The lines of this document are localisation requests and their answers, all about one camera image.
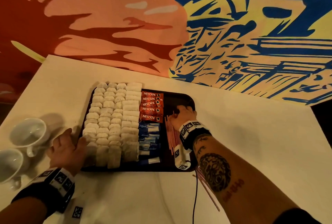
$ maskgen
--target mural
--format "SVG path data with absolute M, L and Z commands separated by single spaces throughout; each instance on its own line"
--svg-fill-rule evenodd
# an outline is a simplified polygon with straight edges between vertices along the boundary
M 300 105 L 332 98 L 332 0 L 0 1 L 0 101 L 48 54 Z

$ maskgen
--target table top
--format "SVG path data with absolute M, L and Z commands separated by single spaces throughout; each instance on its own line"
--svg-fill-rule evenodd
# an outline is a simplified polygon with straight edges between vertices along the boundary
M 81 126 L 99 81 L 141 82 L 147 89 L 188 94 L 197 119 L 220 142 L 258 168 L 296 204 L 323 223 L 332 222 L 332 150 L 310 107 L 203 85 L 48 56 L 0 126 L 0 149 L 13 147 L 9 133 L 27 117 L 43 119 L 52 138 Z M 48 168 L 42 153 L 23 175 L 23 186 Z M 191 223 L 193 172 L 85 173 L 76 176 L 74 197 L 85 203 L 85 223 Z M 0 185 L 0 209 L 17 192 Z M 45 223 L 61 223 L 53 214 Z M 195 223 L 229 223 L 198 185 Z

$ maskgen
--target black cable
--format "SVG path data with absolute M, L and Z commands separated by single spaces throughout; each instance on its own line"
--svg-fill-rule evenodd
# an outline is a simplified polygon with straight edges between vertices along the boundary
M 195 207 L 196 207 L 196 200 L 197 200 L 197 189 L 198 189 L 198 176 L 197 176 L 197 171 L 195 170 L 196 172 L 196 195 L 195 195 L 195 202 L 193 204 L 193 219 L 194 219 L 194 216 L 195 216 Z

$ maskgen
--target blue and yellow mural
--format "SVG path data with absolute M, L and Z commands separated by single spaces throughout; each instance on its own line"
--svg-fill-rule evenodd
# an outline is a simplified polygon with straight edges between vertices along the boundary
M 332 97 L 332 0 L 176 0 L 173 79 L 313 105 Z

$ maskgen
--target white cup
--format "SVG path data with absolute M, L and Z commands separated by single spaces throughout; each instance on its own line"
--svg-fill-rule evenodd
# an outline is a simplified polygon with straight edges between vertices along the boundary
M 28 157 L 17 149 L 0 151 L 0 184 L 10 182 L 11 189 L 21 187 L 21 175 L 30 165 Z
M 16 125 L 10 133 L 10 141 L 19 148 L 26 147 L 27 155 L 37 155 L 40 145 L 50 137 L 46 123 L 39 118 L 27 118 Z

